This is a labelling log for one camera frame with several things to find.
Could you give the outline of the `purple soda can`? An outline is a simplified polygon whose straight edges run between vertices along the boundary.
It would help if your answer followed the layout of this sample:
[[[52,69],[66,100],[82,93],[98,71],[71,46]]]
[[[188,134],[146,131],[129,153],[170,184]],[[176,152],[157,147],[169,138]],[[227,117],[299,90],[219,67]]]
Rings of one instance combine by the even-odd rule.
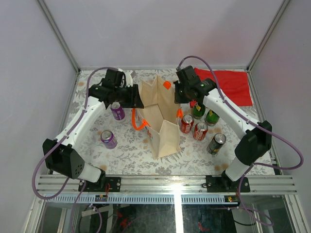
[[[121,122],[125,119],[125,112],[119,102],[112,103],[110,109],[116,121]]]
[[[100,139],[107,149],[113,149],[117,146],[117,140],[114,134],[109,130],[103,131],[101,133]]]

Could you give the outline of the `beige canvas bag orange handles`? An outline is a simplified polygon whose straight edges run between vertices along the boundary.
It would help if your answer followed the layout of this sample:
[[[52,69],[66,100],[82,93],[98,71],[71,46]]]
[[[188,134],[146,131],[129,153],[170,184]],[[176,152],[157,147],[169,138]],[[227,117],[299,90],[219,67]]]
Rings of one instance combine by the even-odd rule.
[[[180,104],[174,102],[175,89],[160,76],[148,83],[142,81],[139,94],[143,109],[132,110],[132,126],[146,130],[151,143],[153,159],[181,151],[179,120],[183,116]]]

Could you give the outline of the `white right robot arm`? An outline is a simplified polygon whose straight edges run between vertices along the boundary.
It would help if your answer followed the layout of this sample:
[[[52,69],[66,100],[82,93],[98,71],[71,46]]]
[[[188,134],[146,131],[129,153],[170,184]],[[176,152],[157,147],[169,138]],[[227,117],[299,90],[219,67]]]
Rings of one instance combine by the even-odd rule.
[[[218,89],[215,81],[209,78],[200,80],[192,66],[178,68],[176,74],[175,102],[188,103],[195,100],[204,105],[224,120],[240,139],[234,150],[235,158],[221,180],[224,190],[233,191],[239,186],[239,179],[248,168],[270,150],[272,136],[267,131],[272,130],[272,125],[268,121],[259,122],[249,117]]]

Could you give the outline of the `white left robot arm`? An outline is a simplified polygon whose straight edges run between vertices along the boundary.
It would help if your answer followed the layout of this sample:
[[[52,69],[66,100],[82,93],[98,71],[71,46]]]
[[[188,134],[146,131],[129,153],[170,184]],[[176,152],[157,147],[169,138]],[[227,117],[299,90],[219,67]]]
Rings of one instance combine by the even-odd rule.
[[[132,73],[122,69],[106,68],[105,77],[98,84],[86,83],[85,103],[78,110],[68,126],[55,139],[43,143],[46,167],[70,179],[89,182],[95,191],[106,187],[101,169],[84,161],[79,155],[81,142],[96,119],[118,102],[122,108],[144,107],[138,90],[133,83]]]

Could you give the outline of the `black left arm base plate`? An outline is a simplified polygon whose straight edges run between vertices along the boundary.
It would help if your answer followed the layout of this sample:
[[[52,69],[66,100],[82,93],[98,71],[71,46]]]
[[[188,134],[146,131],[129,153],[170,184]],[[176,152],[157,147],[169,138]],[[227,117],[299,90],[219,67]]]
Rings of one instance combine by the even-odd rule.
[[[120,192],[121,177],[105,177],[96,183],[86,181],[84,192]]]

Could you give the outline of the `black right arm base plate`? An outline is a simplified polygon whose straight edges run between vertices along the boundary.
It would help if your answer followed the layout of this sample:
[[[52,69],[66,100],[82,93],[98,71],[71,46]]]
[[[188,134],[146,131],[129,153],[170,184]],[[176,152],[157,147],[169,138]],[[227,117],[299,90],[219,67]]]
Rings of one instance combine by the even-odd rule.
[[[222,176],[206,176],[206,189],[210,193],[229,193],[238,192],[240,185],[240,179],[237,181],[231,181],[229,178],[224,178]]]

